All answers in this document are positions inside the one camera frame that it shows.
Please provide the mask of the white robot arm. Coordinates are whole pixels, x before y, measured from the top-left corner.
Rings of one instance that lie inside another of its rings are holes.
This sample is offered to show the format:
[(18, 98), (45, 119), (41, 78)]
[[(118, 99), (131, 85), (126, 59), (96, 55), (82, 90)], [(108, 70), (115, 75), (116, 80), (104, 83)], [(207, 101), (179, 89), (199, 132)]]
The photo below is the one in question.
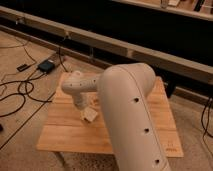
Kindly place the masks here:
[(95, 92), (120, 171), (171, 171), (147, 105), (156, 75), (145, 63), (121, 64), (85, 77), (75, 71), (61, 85), (75, 106)]

